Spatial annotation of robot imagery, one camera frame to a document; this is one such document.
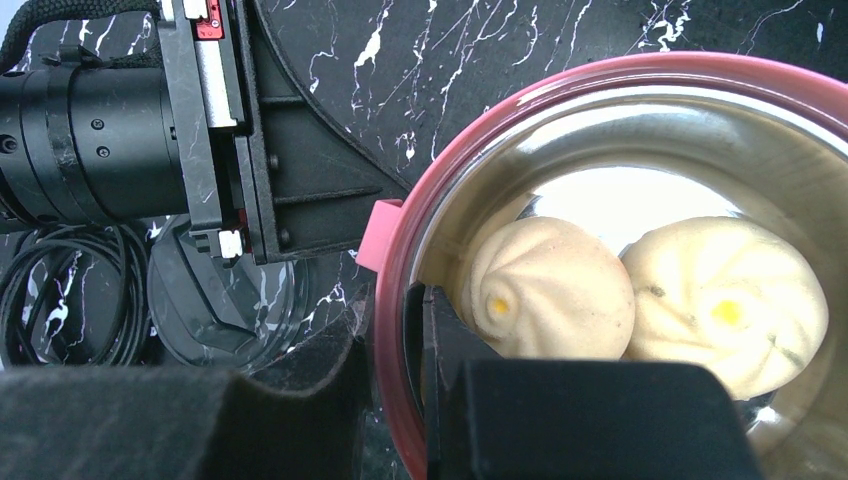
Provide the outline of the steamed bun front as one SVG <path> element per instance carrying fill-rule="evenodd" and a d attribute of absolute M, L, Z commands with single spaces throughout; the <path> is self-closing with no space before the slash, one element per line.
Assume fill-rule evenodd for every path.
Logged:
<path fill-rule="evenodd" d="M 824 341 L 829 310 L 812 267 L 754 223 L 679 221 L 645 233 L 622 262 L 635 295 L 632 360 L 699 365 L 748 400 L 796 378 Z"/>

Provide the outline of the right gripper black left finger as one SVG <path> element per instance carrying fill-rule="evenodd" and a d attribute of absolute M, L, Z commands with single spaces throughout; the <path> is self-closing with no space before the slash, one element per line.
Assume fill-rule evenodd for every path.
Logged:
<path fill-rule="evenodd" d="M 5 479 L 357 479 L 373 288 L 254 374 L 16 367 L 1 374 Z"/>

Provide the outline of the steamed bun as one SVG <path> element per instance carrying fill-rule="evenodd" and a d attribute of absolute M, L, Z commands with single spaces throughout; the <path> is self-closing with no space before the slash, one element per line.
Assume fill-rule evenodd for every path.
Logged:
<path fill-rule="evenodd" d="M 509 223 L 470 261 L 461 318 L 506 358 L 620 359 L 635 297 L 617 255 L 577 225 L 551 217 Z"/>
<path fill-rule="evenodd" d="M 699 365 L 748 400 L 796 378 L 824 341 L 829 310 L 812 267 L 754 223 L 679 221 L 645 233 L 622 262 L 635 295 L 632 360 Z"/>

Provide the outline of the red steel lunch bowl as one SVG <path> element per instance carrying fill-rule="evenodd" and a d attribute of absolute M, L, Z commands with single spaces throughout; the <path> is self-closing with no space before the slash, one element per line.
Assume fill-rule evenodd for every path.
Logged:
<path fill-rule="evenodd" d="M 645 233 L 691 218 L 754 223 L 795 247 L 826 296 L 812 362 L 735 400 L 758 479 L 847 475 L 847 87 L 720 53 L 619 57 L 542 80 L 462 131 L 403 200 L 379 200 L 358 249 L 377 275 L 373 372 L 391 437 L 427 475 L 420 290 L 459 296 L 471 259 L 530 217 L 573 223 L 622 262 Z"/>

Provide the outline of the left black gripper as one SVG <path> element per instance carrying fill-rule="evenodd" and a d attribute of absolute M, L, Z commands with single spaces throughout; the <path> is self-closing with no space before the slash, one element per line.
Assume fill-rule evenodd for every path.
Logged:
<path fill-rule="evenodd" d="M 163 1 L 158 35 L 196 248 L 259 265 L 352 249 L 412 185 L 298 78 L 261 1 Z M 250 133 L 240 161 L 236 143 Z"/>

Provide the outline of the dark transparent round lid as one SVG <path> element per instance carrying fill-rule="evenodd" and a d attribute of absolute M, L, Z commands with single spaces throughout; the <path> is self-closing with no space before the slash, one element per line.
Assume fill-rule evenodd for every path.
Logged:
<path fill-rule="evenodd" d="M 147 300 L 156 334 L 180 363 L 258 371 L 298 340 L 306 316 L 306 262 L 228 264 L 199 252 L 185 215 L 168 219 L 154 241 Z"/>

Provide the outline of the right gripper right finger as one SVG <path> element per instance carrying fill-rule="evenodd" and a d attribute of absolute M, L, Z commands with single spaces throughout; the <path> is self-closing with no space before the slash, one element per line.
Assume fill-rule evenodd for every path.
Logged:
<path fill-rule="evenodd" d="M 431 479 L 758 479 L 737 409 L 688 364 L 498 355 L 420 290 Z"/>

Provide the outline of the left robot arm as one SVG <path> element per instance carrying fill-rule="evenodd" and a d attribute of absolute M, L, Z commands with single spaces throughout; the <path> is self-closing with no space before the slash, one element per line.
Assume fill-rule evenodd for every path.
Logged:
<path fill-rule="evenodd" d="M 21 72 L 36 29 L 145 12 L 150 50 L 80 45 Z M 185 214 L 194 246 L 257 264 L 360 243 L 409 183 L 325 112 L 261 1 L 28 1 L 1 45 L 1 229 Z"/>

